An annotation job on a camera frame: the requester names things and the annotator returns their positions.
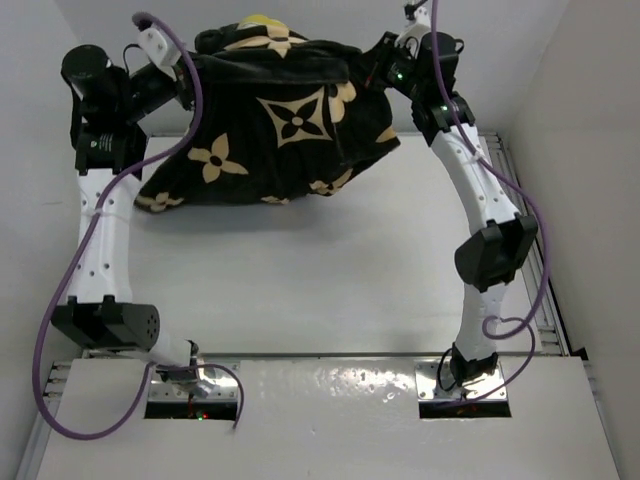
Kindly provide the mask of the black floral pillowcase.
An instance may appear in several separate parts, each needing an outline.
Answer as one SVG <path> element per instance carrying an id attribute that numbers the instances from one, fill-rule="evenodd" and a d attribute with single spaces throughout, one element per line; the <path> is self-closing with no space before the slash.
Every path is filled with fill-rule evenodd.
<path id="1" fill-rule="evenodd" d="M 141 187 L 138 209 L 330 197 L 399 146 L 385 91 L 364 88 L 365 52 L 238 23 L 196 36 L 202 118 Z"/>

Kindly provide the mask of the cream yellow pillow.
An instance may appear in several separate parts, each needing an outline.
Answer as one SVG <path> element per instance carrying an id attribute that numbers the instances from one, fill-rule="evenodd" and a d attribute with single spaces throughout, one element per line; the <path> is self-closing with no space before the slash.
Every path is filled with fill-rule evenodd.
<path id="1" fill-rule="evenodd" d="M 238 29 L 253 28 L 257 26 L 287 28 L 287 25 L 275 18 L 268 17 L 263 14 L 253 14 L 243 18 L 239 23 Z"/>

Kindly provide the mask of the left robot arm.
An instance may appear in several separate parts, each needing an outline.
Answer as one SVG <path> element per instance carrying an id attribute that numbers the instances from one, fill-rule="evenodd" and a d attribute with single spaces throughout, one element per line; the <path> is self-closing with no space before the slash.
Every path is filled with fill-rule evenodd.
<path id="1" fill-rule="evenodd" d="M 140 120 L 178 99 L 201 117 L 202 93 L 186 53 L 147 49 L 134 74 L 96 45 L 69 51 L 61 76 L 71 90 L 71 144 L 81 200 L 78 250 L 53 301 L 51 324 L 87 350 L 123 354 L 162 367 L 186 367 L 192 342 L 174 338 L 158 309 L 134 301 L 130 223 L 148 137 Z"/>

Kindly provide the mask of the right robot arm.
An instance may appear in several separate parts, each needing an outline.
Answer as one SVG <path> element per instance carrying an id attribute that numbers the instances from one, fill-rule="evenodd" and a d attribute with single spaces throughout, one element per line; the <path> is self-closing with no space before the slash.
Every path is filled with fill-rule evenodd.
<path id="1" fill-rule="evenodd" d="M 495 371 L 502 302 L 538 233 L 535 217 L 520 212 L 485 165 L 475 116 L 455 89 L 463 48 L 448 34 L 427 33 L 412 51 L 387 32 L 370 52 L 365 81 L 410 100 L 414 124 L 446 169 L 467 217 L 470 236 L 454 254 L 464 284 L 461 326 L 449 359 L 457 387 Z"/>

